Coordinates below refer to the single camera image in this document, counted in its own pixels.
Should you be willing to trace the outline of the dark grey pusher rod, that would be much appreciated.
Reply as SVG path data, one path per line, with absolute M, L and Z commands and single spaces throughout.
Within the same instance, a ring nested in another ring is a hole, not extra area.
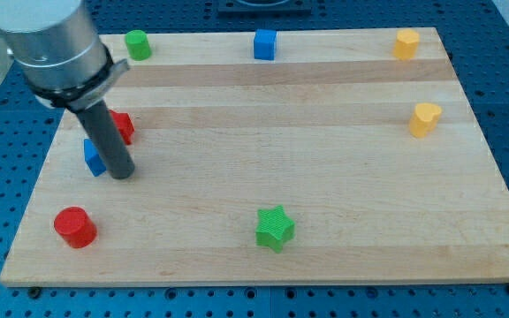
M 105 168 L 114 179 L 125 179 L 134 173 L 134 162 L 104 101 L 79 112 L 87 136 L 93 142 Z

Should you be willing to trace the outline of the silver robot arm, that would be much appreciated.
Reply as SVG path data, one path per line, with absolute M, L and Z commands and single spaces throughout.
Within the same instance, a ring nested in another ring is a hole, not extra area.
M 0 0 L 0 32 L 40 102 L 80 121 L 115 179 L 129 178 L 133 159 L 104 101 L 129 70 L 113 60 L 83 0 Z

